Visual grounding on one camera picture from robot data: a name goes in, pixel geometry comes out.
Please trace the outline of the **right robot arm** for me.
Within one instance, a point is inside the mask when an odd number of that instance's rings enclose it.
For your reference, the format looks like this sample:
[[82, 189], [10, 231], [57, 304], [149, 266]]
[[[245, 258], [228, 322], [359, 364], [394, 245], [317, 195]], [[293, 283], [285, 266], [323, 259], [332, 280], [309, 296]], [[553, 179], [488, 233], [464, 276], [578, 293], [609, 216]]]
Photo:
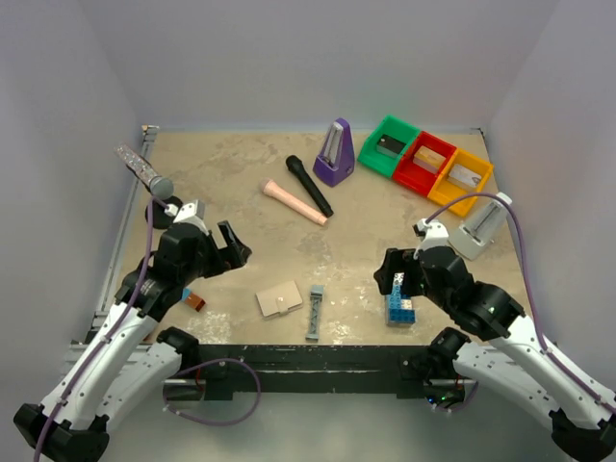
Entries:
[[388, 295], [401, 274], [404, 295], [424, 296], [449, 315], [427, 349], [424, 372], [453, 369], [524, 408], [576, 461], [615, 450], [615, 393], [540, 340], [534, 320], [500, 287], [474, 280], [448, 246], [387, 249], [374, 279]]

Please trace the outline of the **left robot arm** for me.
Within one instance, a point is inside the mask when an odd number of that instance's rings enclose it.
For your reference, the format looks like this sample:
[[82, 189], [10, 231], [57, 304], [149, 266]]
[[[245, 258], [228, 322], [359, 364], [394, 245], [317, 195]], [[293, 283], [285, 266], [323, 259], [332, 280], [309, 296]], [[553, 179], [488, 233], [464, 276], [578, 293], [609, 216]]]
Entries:
[[134, 364], [128, 360], [194, 280], [247, 263], [250, 248], [228, 222], [218, 228], [224, 248], [200, 221], [173, 223], [157, 245], [146, 246], [140, 266], [124, 277], [103, 326], [72, 369], [40, 403], [23, 404], [15, 413], [13, 422], [36, 459], [99, 460], [138, 403], [195, 362], [198, 340], [174, 327], [162, 331]]

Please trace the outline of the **beige card holder wallet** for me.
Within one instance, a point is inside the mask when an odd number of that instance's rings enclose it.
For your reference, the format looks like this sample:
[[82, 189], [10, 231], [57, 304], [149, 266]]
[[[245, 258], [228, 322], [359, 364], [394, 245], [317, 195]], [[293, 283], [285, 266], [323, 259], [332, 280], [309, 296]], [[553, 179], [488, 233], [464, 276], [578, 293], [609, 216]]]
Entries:
[[303, 299], [294, 280], [277, 284], [256, 293], [257, 303], [265, 319], [285, 316], [302, 306]]

